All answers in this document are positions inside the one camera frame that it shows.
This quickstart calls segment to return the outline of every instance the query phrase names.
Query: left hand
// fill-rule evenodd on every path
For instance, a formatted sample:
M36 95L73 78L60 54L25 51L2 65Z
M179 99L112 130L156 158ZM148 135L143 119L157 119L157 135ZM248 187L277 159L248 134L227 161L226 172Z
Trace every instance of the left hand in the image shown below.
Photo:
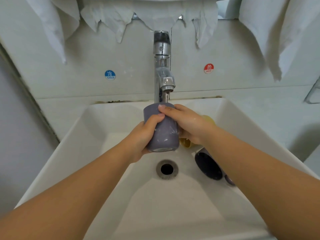
M152 115L146 123L141 121L130 134L123 139L122 143L129 147L132 151L132 158L130 163L135 163L140 160L140 158L150 153L146 148L146 145L151 140L153 133L155 131L156 125L165 118L163 113Z

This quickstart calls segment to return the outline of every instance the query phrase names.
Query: hand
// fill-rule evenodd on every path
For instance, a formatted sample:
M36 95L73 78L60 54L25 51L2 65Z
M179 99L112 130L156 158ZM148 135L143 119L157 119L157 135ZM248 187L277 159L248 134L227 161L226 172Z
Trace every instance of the hand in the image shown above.
M179 137L187 138L194 144L203 144L206 134L215 125L181 104L175 104L174 107L175 109L161 104L158 109L178 122L181 128Z
M151 140L156 125L164 118L165 115L160 113L152 115L146 123L141 121L122 141L126 144L126 146L129 146L132 151L130 163L135 163L139 161L143 155L150 153L150 151L146 148L146 145Z

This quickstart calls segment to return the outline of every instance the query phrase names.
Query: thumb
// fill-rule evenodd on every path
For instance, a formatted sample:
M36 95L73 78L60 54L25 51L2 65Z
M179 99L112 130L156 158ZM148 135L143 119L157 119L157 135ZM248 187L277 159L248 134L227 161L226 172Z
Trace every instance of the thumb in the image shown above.
M173 118L175 121L179 121L179 119L182 117L182 113L183 113L182 111L179 111L178 109L171 108L171 107L168 107L163 104L160 104L158 106L158 110L161 113L164 113L165 115Z
M156 128L156 125L161 122L165 118L165 115L162 113L154 114L150 116L150 118L146 121L144 124L144 128L150 131L154 131Z

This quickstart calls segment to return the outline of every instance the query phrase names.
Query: blue sticker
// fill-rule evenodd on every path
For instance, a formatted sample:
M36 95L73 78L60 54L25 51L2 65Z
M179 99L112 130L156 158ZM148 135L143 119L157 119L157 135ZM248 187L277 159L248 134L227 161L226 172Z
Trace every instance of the blue sticker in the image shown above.
M104 73L104 76L106 77L107 80L115 80L116 79L116 74L111 71L111 70L107 70L105 73Z

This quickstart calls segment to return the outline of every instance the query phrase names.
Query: sink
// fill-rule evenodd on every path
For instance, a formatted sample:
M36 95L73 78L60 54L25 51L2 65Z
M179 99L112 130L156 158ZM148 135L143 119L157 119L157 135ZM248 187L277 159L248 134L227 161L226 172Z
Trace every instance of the sink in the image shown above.
M95 104L74 123L18 205L61 181L120 142L143 120L152 102ZM317 177L224 98L178 100L221 128L279 160ZM198 168L201 146L151 153L131 164L94 219L84 239L239 240L269 236L258 212L237 188ZM156 168L173 161L178 174L162 179Z

